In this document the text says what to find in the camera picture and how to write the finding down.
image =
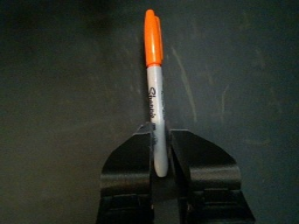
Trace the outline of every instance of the white marker barrel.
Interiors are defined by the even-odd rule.
[[[146,68],[149,97],[149,116],[153,125],[153,168],[156,175],[164,177],[168,171],[168,158],[164,140],[164,90],[160,66]]]

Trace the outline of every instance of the orange marker cap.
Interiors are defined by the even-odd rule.
[[[148,67],[162,64],[164,53],[160,19],[152,10],[148,10],[144,14],[144,56]]]

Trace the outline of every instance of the pen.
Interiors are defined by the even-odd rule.
[[[144,16],[144,54],[149,97],[149,116],[153,127],[153,168],[164,177],[168,171],[168,158],[164,140],[164,91],[162,91],[162,40],[160,19],[152,10]]]

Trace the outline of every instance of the marker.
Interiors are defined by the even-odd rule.
[[[164,177],[168,171],[168,158],[164,140],[164,91],[162,91],[162,39],[160,19],[152,10],[144,15],[144,54],[149,97],[149,115],[153,125],[153,168]]]

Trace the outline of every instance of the gray wall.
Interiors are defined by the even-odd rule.
[[[94,223],[110,151],[148,121],[144,14],[169,128],[237,160],[256,223],[299,223],[296,1],[1,1],[1,223]]]

